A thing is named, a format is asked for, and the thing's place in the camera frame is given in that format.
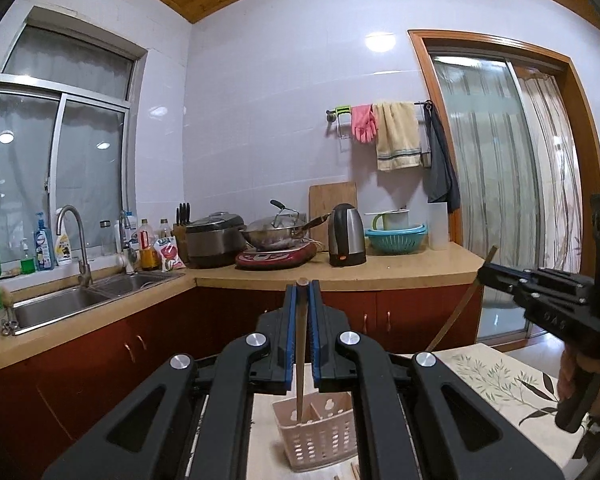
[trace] white tiled wall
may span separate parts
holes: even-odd
[[[407,203],[423,219],[423,170],[377,172],[374,147],[339,140],[325,116],[336,105],[426,99],[410,28],[570,56],[600,134],[600,31],[551,0],[241,0],[192,26],[183,129],[192,216],[230,210],[249,221],[274,212],[271,198],[306,211],[310,185],[352,178],[361,212]],[[395,33],[395,48],[369,51],[375,31]]]
[[[160,218],[173,222],[184,193],[182,117],[190,23],[159,0],[16,0],[0,22],[0,70],[33,6],[92,23],[148,51],[135,138],[137,216],[155,228]],[[161,107],[166,113],[155,114]]]

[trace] faucet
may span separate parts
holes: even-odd
[[[124,211],[120,211],[118,218],[118,234],[120,235],[120,251],[122,252],[123,261],[125,264],[125,272],[127,274],[133,274],[135,272],[134,264],[138,261],[136,251],[131,248],[129,241],[125,238],[125,227],[129,229],[131,224],[129,218],[126,217]]]
[[[71,211],[74,214],[75,220],[78,222],[78,234],[80,235],[80,253],[82,254],[82,260],[78,262],[80,266],[78,283],[80,283],[80,286],[90,286],[91,283],[93,283],[93,279],[91,278],[91,267],[87,261],[87,243],[84,241],[84,227],[82,226],[80,213],[78,213],[78,210],[74,206],[68,204],[58,213],[56,218],[56,235],[61,235],[60,226],[62,225],[62,219],[67,211]]]

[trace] plastic basket with holes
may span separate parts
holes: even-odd
[[[307,471],[351,458],[358,452],[351,394],[304,396],[298,424],[296,398],[273,403],[278,431],[294,471]]]

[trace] wooden door frame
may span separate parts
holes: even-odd
[[[429,91],[429,98],[436,105],[440,113],[440,119],[445,129],[445,136],[449,145],[449,152],[454,167],[458,167],[454,144],[451,137],[451,127],[446,113],[445,103],[442,99],[442,90],[438,83],[436,71],[433,67],[431,56],[427,47],[465,47],[480,48],[497,52],[504,56],[523,56],[531,61],[550,63],[560,67],[560,71],[554,73],[555,79],[564,101],[567,111],[573,140],[578,156],[580,168],[580,187],[582,190],[582,255],[580,261],[580,272],[587,276],[593,276],[596,268],[596,246],[593,240],[593,227],[590,222],[591,206],[589,197],[593,193],[600,193],[600,141],[598,131],[593,120],[593,114],[589,107],[589,101],[584,93],[582,83],[568,56],[548,50],[541,46],[523,41],[491,36],[489,34],[477,34],[474,32],[461,32],[458,30],[408,30],[411,43],[415,50],[422,76]],[[462,244],[462,214],[458,209],[449,215],[451,239]]]

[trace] silver screw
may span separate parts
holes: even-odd
[[[247,345],[249,346],[262,346],[264,345],[264,343],[267,342],[267,337],[264,334],[261,334],[260,332],[254,332],[252,334],[249,334],[246,337],[247,340]]]
[[[360,336],[356,332],[347,330],[340,334],[340,341],[345,345],[355,345],[360,342]]]
[[[174,355],[169,361],[171,368],[176,368],[176,370],[184,370],[184,368],[189,367],[191,364],[191,359],[188,355],[178,354]]]
[[[420,352],[418,355],[416,355],[416,362],[420,366],[429,368],[430,366],[436,364],[436,356],[431,352]]]

